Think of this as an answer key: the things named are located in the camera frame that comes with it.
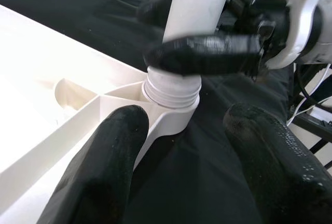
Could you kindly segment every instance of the black fabric surface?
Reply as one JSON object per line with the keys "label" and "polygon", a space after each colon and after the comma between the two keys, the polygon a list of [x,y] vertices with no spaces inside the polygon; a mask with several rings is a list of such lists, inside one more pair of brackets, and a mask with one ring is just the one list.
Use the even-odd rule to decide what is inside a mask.
{"label": "black fabric surface", "polygon": [[[144,0],[0,0],[0,4],[138,69],[163,31],[139,23]],[[242,75],[202,78],[201,102],[186,130],[155,141],[134,172],[125,223],[261,223],[223,116],[246,102],[287,117],[288,69],[264,82]]]}

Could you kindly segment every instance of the white plastic pipe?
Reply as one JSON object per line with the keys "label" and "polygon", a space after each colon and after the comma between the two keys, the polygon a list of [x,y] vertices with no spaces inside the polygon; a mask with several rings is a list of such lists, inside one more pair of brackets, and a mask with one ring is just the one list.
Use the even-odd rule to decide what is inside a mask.
{"label": "white plastic pipe", "polygon": [[[214,33],[226,0],[173,0],[163,41]],[[185,108],[199,96],[200,76],[182,77],[150,67],[143,92],[168,108]]]}

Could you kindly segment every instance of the black cloth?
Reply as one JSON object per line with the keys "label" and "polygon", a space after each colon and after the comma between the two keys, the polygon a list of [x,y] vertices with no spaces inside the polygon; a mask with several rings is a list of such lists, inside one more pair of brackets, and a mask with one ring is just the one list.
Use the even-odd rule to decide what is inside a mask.
{"label": "black cloth", "polygon": [[[32,18],[141,70],[142,53],[162,29],[139,23],[145,0],[0,0]],[[223,130],[235,102],[285,121],[288,69],[263,82],[243,75],[202,78],[201,102],[186,130],[155,141],[133,175],[124,223],[261,223],[241,163]]]}

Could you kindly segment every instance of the white plastic base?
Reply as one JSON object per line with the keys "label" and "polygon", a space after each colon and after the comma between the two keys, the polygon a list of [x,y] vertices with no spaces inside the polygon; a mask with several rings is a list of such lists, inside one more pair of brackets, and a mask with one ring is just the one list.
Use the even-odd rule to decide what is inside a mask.
{"label": "white plastic base", "polygon": [[182,131],[199,98],[173,110],[142,93],[146,73],[0,6],[0,223],[36,223],[71,158],[114,109],[140,105],[153,141]]}

